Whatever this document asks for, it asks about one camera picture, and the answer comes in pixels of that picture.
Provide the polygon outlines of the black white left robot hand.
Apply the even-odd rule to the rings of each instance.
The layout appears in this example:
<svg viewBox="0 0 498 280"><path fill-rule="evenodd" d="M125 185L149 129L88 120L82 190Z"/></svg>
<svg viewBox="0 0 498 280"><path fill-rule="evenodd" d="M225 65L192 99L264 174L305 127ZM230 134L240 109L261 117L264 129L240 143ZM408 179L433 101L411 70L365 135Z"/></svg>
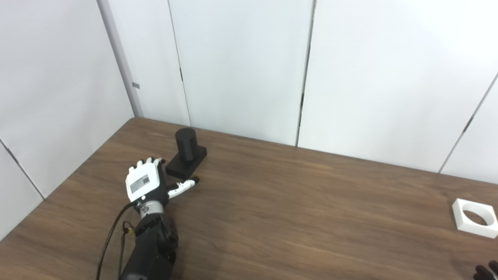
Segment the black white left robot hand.
<svg viewBox="0 0 498 280"><path fill-rule="evenodd" d="M166 185L162 173L163 158L147 158L138 161L128 169L126 176L126 191L130 202L145 204L149 201L158 201L166 205L169 199L185 193L199 183L199 177L192 177L183 182Z"/></svg>

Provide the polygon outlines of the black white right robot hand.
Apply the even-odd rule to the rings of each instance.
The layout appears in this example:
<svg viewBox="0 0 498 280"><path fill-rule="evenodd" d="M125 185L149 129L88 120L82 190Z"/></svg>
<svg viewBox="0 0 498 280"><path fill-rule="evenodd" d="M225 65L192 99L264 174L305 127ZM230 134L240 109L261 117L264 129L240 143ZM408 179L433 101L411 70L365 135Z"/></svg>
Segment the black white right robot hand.
<svg viewBox="0 0 498 280"><path fill-rule="evenodd" d="M498 279L498 262L492 260L487 266L477 265L473 280L497 280Z"/></svg>

